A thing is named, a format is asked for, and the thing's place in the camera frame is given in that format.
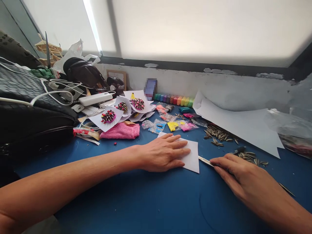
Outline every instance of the blue tabletop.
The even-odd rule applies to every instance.
[[[175,107],[171,114],[178,113]],[[160,119],[156,112],[152,122]],[[224,142],[216,147],[205,140],[203,127],[183,132],[182,138],[197,141],[199,155],[211,159],[233,152],[238,145]],[[168,126],[164,132],[169,133]],[[53,152],[16,167],[20,177],[69,162],[113,152],[134,144],[143,145],[157,137],[140,129],[134,140],[101,139],[97,146],[80,138]],[[264,168],[295,194],[295,200],[312,213],[312,161],[285,149],[278,159],[245,141],[248,151],[268,161]],[[221,177],[199,162],[200,174],[184,168],[165,173],[134,170],[116,175],[84,192],[55,214],[64,233],[274,233],[249,211]]]

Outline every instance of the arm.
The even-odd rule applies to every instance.
[[[296,202],[264,169],[233,154],[210,160],[233,193],[281,233],[312,233],[312,214]],[[235,175],[239,183],[224,169]]]
[[[181,136],[170,136],[58,166],[0,188],[0,233],[21,233],[116,174],[133,169],[162,172],[184,166],[178,158],[190,152],[181,149],[187,141],[175,142]]]

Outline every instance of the black woven bag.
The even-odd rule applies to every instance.
[[[16,66],[5,66],[32,75]],[[43,93],[45,90],[40,79],[0,66],[0,97],[31,102]],[[52,96],[65,104],[58,94]],[[73,138],[72,129],[77,124],[77,114],[70,107],[58,104],[49,95],[38,99],[34,107],[0,101],[0,116],[0,155],[2,159],[15,162],[25,161],[70,141]]]

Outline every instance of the pink cloth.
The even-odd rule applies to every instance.
[[[107,132],[102,132],[100,137],[106,139],[135,139],[140,135],[140,125],[118,123]]]

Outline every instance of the photo frame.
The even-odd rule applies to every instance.
[[[124,82],[124,90],[127,90],[127,73],[124,71],[106,70],[107,77],[117,77]]]

